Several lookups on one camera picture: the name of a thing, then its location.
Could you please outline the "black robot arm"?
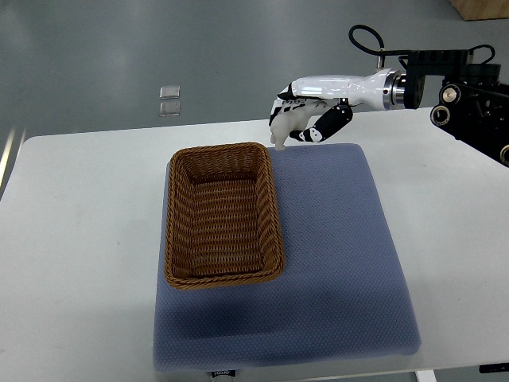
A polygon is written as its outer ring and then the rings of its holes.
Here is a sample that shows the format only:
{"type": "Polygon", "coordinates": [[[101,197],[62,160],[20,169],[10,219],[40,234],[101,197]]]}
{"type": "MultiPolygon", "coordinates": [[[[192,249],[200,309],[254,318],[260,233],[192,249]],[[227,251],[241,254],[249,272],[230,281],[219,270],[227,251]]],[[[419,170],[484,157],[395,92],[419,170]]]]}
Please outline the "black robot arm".
{"type": "Polygon", "coordinates": [[[442,78],[438,104],[430,122],[490,159],[508,166],[508,85],[499,80],[501,66],[493,64],[489,44],[469,49],[387,50],[379,33],[354,25],[348,38],[359,50],[377,57],[382,69],[387,57],[397,57],[403,72],[387,76],[383,99],[390,107],[420,106],[428,76],[442,78]]]}

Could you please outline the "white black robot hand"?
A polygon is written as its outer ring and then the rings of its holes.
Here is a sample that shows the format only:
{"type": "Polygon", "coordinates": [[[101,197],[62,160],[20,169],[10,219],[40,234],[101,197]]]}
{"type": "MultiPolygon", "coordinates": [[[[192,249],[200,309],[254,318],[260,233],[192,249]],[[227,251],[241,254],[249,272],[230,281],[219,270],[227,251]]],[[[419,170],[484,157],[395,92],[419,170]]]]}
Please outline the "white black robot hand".
{"type": "Polygon", "coordinates": [[[313,116],[304,131],[292,131],[289,138],[299,142],[323,142],[353,119],[353,107],[366,104],[376,111],[388,111],[403,105],[406,74],[389,68],[371,76],[307,76],[291,82],[281,91],[276,106],[297,101],[323,100],[329,109],[313,116]]]}

